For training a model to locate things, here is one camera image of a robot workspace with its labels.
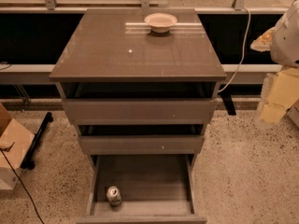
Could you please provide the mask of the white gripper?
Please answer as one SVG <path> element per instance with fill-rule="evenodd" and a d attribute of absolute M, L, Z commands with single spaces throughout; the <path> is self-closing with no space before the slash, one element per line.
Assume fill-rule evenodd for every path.
<path fill-rule="evenodd" d="M 265 76 L 256 120 L 261 124 L 277 124 L 299 100 L 299 0 L 272 27 L 255 39 L 250 48 L 265 52 L 283 66 L 275 74 Z"/>

